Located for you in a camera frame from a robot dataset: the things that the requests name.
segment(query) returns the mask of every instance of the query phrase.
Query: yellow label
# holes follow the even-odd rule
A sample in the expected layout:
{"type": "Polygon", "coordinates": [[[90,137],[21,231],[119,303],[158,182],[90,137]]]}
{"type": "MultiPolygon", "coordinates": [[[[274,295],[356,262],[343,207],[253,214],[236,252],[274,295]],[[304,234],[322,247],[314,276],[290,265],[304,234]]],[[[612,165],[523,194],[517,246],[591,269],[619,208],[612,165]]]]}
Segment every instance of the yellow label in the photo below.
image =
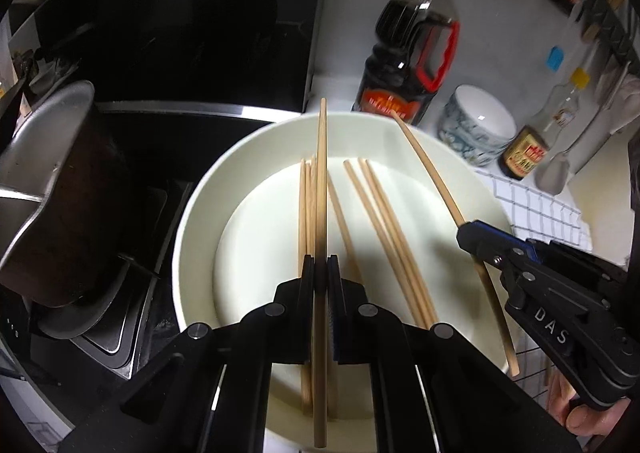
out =
{"type": "Polygon", "coordinates": [[[504,162],[517,176],[524,177],[545,157],[546,148],[526,130],[516,138],[504,153],[504,162]]]}

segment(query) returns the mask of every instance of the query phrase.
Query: yellow bottle cap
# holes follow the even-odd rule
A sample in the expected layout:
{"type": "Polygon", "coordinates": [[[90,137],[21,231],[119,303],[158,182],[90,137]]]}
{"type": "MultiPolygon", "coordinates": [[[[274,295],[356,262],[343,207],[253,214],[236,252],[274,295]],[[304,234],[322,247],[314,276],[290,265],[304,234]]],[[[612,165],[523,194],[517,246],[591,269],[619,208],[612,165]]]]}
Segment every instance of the yellow bottle cap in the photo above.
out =
{"type": "Polygon", "coordinates": [[[571,83],[577,86],[580,90],[584,90],[589,84],[591,77],[581,67],[578,67],[574,70],[574,73],[571,74],[570,79],[571,83]]]}

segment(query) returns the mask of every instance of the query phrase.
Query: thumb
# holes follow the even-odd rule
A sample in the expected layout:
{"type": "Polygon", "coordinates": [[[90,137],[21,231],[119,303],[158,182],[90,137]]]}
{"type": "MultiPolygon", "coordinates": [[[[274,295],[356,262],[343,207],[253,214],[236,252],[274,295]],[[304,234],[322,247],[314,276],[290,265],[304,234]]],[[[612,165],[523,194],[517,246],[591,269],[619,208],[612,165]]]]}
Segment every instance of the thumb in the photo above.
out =
{"type": "Polygon", "coordinates": [[[575,408],[566,419],[566,428],[574,435],[608,435],[622,417],[628,399],[621,399],[607,411],[596,411],[584,404],[575,408]]]}

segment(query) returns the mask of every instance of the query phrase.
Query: blue patterned bowl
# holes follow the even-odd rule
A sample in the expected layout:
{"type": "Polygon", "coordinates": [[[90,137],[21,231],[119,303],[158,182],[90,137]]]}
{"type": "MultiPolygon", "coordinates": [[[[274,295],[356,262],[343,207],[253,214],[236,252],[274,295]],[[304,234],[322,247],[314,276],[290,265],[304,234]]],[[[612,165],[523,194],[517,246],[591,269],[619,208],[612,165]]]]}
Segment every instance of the blue patterned bowl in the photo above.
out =
{"type": "Polygon", "coordinates": [[[473,85],[460,85],[438,123],[438,137],[474,166],[486,166],[516,136],[516,123],[500,101],[473,85]]]}

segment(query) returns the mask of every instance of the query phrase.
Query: white grid cloth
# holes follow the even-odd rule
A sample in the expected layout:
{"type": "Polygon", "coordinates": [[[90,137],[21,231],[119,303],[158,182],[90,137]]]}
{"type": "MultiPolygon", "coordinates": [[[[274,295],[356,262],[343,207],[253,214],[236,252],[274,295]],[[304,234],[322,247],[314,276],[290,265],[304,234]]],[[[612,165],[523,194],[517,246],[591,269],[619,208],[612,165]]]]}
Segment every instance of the white grid cloth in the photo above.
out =
{"type": "MultiPolygon", "coordinates": [[[[551,195],[505,176],[486,170],[476,170],[476,173],[502,204],[515,236],[523,240],[557,240],[591,252],[593,245],[589,226],[575,206],[564,204],[551,195]]],[[[515,349],[520,375],[514,381],[541,406],[546,407],[546,370],[551,365],[550,360],[526,334],[515,343],[515,349]]]]}

